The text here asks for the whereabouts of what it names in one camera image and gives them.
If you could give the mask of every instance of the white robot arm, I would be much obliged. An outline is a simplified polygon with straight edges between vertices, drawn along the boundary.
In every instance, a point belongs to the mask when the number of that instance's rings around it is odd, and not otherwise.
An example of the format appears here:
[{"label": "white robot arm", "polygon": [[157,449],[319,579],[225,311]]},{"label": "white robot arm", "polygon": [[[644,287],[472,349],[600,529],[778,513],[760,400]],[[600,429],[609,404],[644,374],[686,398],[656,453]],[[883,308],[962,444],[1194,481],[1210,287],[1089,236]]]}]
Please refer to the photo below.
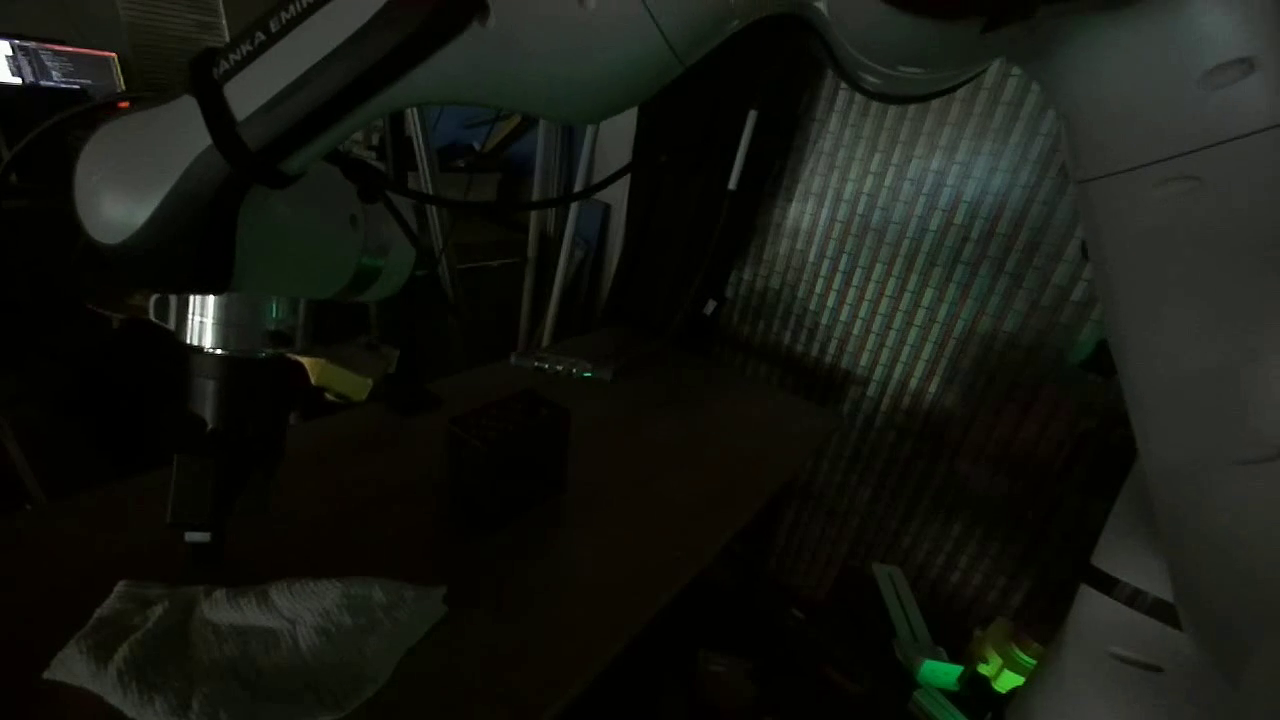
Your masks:
[{"label": "white robot arm", "polygon": [[81,157],[75,207],[119,251],[227,251],[214,294],[376,298],[403,272],[384,263],[350,294],[359,257],[403,263],[403,249],[348,224],[354,194],[319,161],[392,109],[460,100],[600,120],[767,16],[809,22],[855,87],[894,100],[1010,57],[1063,115],[1145,460],[1095,563],[1181,617],[1156,628],[1082,587],[1018,713],[1277,718],[1280,3],[1078,0],[999,29],[931,22],[936,7],[948,3],[289,0],[213,61],[199,100],[105,124]]}]

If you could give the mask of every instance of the dark table surface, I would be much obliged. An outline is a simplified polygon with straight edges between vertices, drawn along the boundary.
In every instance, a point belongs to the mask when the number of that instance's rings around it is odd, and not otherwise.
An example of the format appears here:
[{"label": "dark table surface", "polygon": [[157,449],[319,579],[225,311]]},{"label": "dark table surface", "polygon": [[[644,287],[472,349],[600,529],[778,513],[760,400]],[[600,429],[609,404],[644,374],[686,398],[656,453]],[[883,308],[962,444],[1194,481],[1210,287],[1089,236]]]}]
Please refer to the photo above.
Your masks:
[{"label": "dark table surface", "polygon": [[[537,390],[572,411],[567,485],[501,534],[448,513],[448,416]],[[448,586],[448,620],[354,718],[554,718],[786,485],[827,411],[658,352],[611,385],[478,367],[439,408],[302,423],[265,515],[241,513],[191,573],[140,477],[0,523],[0,718],[110,718],[41,672],[116,579],[255,586],[398,575]]]}]

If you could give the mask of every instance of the wire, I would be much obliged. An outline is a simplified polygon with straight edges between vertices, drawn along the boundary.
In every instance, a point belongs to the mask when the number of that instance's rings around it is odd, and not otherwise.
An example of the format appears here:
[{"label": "wire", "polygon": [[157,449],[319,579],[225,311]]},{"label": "wire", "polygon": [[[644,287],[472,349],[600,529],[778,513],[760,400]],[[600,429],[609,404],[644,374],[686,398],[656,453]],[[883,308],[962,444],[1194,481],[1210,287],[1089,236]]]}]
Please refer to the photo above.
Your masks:
[{"label": "wire", "polygon": [[8,186],[8,176],[16,172],[16,161],[25,152],[31,152],[41,140],[46,140],[52,134],[59,134],[65,124],[75,124],[90,112],[116,109],[119,100],[130,100],[130,94],[110,94],[75,109],[65,109],[56,115],[46,115],[43,124],[37,124],[25,140],[10,144],[10,152],[0,161],[0,188]]},{"label": "wire", "polygon": [[414,205],[436,205],[436,207],[472,207],[472,213],[538,213],[538,207],[562,207],[562,205],[580,205],[600,197],[602,188],[620,186],[623,176],[634,172],[634,165],[623,165],[609,176],[600,176],[596,186],[580,188],[580,194],[562,194],[562,197],[543,197],[543,199],[460,199],[460,197],[430,197],[421,188],[403,188],[396,186],[384,170],[359,161],[359,157],[326,157],[326,165],[334,165],[350,186],[359,188],[376,188],[376,194],[392,194],[392,197],[407,197]]},{"label": "wire", "polygon": [[403,233],[403,242],[414,249],[414,251],[426,251],[423,236],[411,227],[411,220],[403,216],[403,207],[396,205],[392,194],[381,194],[387,216],[396,220],[396,227]]}]

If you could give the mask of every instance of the metal rod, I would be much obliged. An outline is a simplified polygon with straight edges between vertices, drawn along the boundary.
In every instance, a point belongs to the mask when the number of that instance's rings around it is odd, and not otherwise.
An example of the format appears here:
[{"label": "metal rod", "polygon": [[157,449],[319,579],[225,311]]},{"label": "metal rod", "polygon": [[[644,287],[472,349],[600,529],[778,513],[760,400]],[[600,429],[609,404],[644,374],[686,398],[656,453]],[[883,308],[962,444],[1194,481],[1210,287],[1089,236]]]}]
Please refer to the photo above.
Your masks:
[{"label": "metal rod", "polygon": [[749,120],[743,120],[743,134],[736,140],[736,152],[733,152],[727,194],[736,194],[736,186],[743,181],[743,170],[749,170],[749,157],[750,157],[750,140],[757,140],[757,120],[760,120],[760,112],[750,109]]},{"label": "metal rod", "polygon": [[[421,194],[436,197],[439,194],[436,157],[430,157],[430,140],[423,134],[423,112],[421,109],[403,112],[403,135],[407,135],[407,152],[411,152],[411,165],[407,165],[411,186]],[[443,207],[421,205],[414,207],[414,224],[426,236],[430,251],[439,257],[439,270],[436,270],[439,272],[439,287],[452,299],[456,298],[456,261],[452,261],[448,233],[443,233]]]},{"label": "metal rod", "polygon": [[[583,194],[583,188],[592,186],[596,135],[600,135],[600,124],[589,124],[583,144],[580,144],[580,157],[575,157],[572,194]],[[538,349],[553,349],[553,341],[554,341],[561,298],[562,298],[562,286],[567,286],[567,261],[572,261],[572,242],[575,242],[575,216],[580,216],[580,207],[583,207],[580,199],[567,205],[567,220],[562,220],[562,233],[561,233],[561,261],[554,261],[554,281],[553,281],[553,298],[549,298],[549,315],[543,315]]]},{"label": "metal rod", "polygon": [[[549,134],[553,134],[549,120],[538,120],[537,134],[532,134],[532,194],[528,194],[528,199],[543,199]],[[538,243],[543,243],[543,224],[549,224],[549,213],[528,213],[523,298],[521,298],[514,352],[532,349],[537,257],[538,257]]]}]

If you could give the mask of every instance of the metal grid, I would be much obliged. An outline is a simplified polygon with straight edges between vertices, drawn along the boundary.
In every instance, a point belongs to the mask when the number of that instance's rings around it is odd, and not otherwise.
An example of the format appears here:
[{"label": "metal grid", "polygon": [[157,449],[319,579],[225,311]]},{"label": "metal grid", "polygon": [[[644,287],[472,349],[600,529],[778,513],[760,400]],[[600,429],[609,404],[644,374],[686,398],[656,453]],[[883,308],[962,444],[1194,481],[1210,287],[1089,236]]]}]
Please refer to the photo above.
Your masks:
[{"label": "metal grid", "polygon": [[936,105],[827,78],[809,115],[721,311],[750,374],[843,416],[774,573],[825,597],[890,562],[952,624],[1010,612],[1046,587],[1046,534],[1118,481],[1089,460],[1125,416],[1077,374],[1100,308],[1057,115],[1006,66]]}]

